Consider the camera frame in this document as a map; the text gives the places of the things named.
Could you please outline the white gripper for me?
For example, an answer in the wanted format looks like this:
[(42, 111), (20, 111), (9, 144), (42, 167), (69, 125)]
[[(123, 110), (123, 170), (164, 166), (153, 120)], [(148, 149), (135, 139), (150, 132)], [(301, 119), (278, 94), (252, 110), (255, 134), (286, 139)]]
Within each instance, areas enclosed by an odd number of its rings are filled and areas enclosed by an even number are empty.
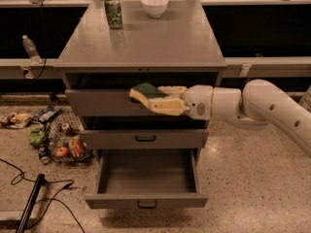
[(150, 111), (167, 116), (180, 116), (185, 113), (193, 119), (209, 120), (213, 87), (210, 85), (194, 85), (188, 89), (185, 86), (159, 86), (165, 98), (144, 99), (142, 104)]

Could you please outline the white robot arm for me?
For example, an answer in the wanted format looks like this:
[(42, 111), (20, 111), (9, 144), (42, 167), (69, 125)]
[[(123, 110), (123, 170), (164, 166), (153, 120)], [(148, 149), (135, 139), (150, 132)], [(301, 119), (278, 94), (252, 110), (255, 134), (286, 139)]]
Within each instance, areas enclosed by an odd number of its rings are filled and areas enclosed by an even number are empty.
[(271, 123), (311, 154), (311, 113), (265, 80), (252, 80), (243, 89), (210, 85), (153, 87), (152, 96), (143, 104), (157, 114), (185, 114), (202, 120), (214, 117), (247, 130), (259, 130)]

